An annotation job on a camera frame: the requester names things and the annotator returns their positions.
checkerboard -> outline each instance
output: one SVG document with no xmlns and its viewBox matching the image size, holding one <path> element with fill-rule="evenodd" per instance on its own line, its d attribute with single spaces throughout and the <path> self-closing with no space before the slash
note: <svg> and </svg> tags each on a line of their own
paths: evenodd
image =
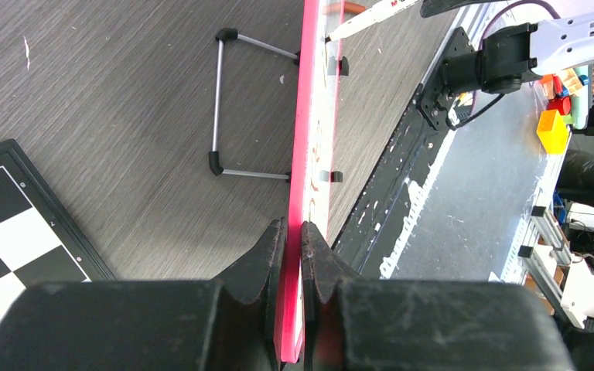
<svg viewBox="0 0 594 371">
<path fill-rule="evenodd" d="M 114 279 L 14 141 L 0 144 L 0 321 L 43 282 Z"/>
</svg>

gray wood table surface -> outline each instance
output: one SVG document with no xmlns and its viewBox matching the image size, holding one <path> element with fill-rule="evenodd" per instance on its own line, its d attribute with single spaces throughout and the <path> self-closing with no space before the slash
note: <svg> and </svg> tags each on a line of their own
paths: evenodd
<svg viewBox="0 0 594 371">
<path fill-rule="evenodd" d="M 330 240 L 453 16 L 413 8 L 345 42 Z M 289 0 L 0 0 L 0 141 L 19 142 L 119 278 L 210 278 L 288 205 L 284 182 L 208 169 L 213 37 L 231 26 L 297 51 L 301 19 Z M 289 170 L 297 72 L 227 47 L 223 163 Z"/>
</svg>

pink edge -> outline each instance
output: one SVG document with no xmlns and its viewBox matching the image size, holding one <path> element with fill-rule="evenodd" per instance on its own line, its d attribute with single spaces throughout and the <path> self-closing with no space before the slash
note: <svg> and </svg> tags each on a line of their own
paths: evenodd
<svg viewBox="0 0 594 371">
<path fill-rule="evenodd" d="M 302 224 L 304 223 L 303 201 L 307 182 L 306 166 L 309 156 L 309 122 L 312 95 L 313 69 L 315 49 L 318 42 L 317 23 L 319 16 L 319 0 L 304 1 L 304 19 L 302 26 L 302 45 L 299 61 L 299 82 L 297 107 L 295 116 L 295 139 L 292 150 L 292 175 L 290 200 L 288 204 L 288 236 L 282 263 L 282 274 L 279 282 L 277 316 L 275 323 L 275 346 L 283 362 L 296 363 L 304 341 L 304 328 L 296 328 L 297 312 L 303 315 L 303 307 L 299 303 L 299 280 L 301 279 L 302 261 Z M 340 19 L 344 18 L 344 1 L 341 2 Z M 342 43 L 339 43 L 338 59 Z M 336 98 L 338 101 L 338 79 L 336 78 Z"/>
</svg>

pink-framed whiteboard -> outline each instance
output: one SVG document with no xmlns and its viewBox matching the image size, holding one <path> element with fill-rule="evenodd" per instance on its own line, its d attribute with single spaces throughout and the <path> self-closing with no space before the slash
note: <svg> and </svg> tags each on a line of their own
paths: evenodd
<svg viewBox="0 0 594 371">
<path fill-rule="evenodd" d="M 275 326 L 275 344 L 284 362 L 297 362 L 304 339 L 302 224 L 314 222 L 326 236 L 329 222 L 333 129 L 340 78 L 337 61 L 341 58 L 342 43 L 325 43 L 324 39 L 343 21 L 343 10 L 344 0 L 304 1 L 288 236 Z"/>
</svg>

white pen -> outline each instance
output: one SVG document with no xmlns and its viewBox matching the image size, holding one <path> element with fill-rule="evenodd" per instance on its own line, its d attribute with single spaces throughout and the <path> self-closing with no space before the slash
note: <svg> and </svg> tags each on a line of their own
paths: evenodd
<svg viewBox="0 0 594 371">
<path fill-rule="evenodd" d="M 352 36 L 373 24 L 389 19 L 402 10 L 411 8 L 416 2 L 418 0 L 381 0 L 372 5 L 372 8 L 338 26 L 326 37 L 325 41 L 336 41 Z"/>
</svg>

